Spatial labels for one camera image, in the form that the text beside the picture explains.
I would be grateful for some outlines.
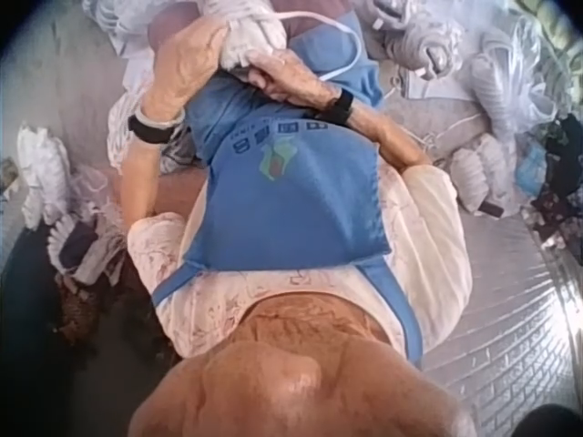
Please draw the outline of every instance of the printed logo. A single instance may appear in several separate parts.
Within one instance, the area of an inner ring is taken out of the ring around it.
[[[271,181],[285,174],[285,169],[298,153],[297,147],[292,144],[291,137],[278,138],[273,146],[265,146],[262,150],[264,155],[259,170]]]

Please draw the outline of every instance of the finger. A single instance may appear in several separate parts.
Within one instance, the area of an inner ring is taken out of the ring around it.
[[[269,97],[271,100],[275,100],[276,102],[285,102],[288,99],[287,93],[277,92],[277,93],[268,93],[263,91],[265,96]]]
[[[256,86],[259,89],[264,89],[267,86],[267,79],[263,73],[256,68],[249,70],[247,80],[249,80],[250,84]]]
[[[256,66],[272,77],[277,76],[285,65],[283,59],[277,56],[266,55],[258,50],[250,50],[247,53],[247,59],[252,66]]]
[[[263,91],[267,95],[276,95],[276,94],[283,94],[283,93],[285,93],[285,91],[283,91],[281,89],[281,87],[278,86],[274,82],[268,82],[267,86],[263,89]]]
[[[275,100],[276,102],[283,103],[288,99],[287,94],[279,93],[279,94],[271,94],[270,98]]]

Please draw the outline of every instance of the gray floor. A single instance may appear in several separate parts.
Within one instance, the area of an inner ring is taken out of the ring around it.
[[[73,162],[107,163],[107,112],[121,94],[124,66],[79,3],[49,5],[2,59],[4,156],[15,158],[16,132],[26,121],[50,127]],[[384,65],[383,81],[393,73]],[[395,94],[387,111],[423,137],[477,108],[463,102],[410,103]],[[483,119],[450,133],[440,153],[485,126]],[[19,201],[8,208],[17,226]],[[525,412],[546,401],[577,408],[562,303],[573,299],[580,285],[554,259],[543,257],[521,220],[464,217],[464,223],[475,290],[454,334],[426,356],[427,373],[474,409],[485,436],[506,435]],[[116,326],[115,319],[107,321],[100,338],[115,338]],[[147,391],[139,382],[151,378],[123,344],[104,341],[104,355],[78,377],[76,435],[123,435],[133,405]],[[115,364],[121,356],[128,363],[124,369]],[[100,386],[99,378],[105,377],[118,380],[126,396]]]

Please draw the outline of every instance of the hand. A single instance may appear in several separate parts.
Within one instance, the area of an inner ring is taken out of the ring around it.
[[[219,68],[229,29],[224,20],[203,16],[169,38],[158,50],[154,83],[142,111],[155,121],[170,121]]]
[[[291,50],[276,50],[273,55],[251,51],[247,58],[254,67],[249,82],[279,102],[324,110],[340,96],[340,90],[322,82]]]

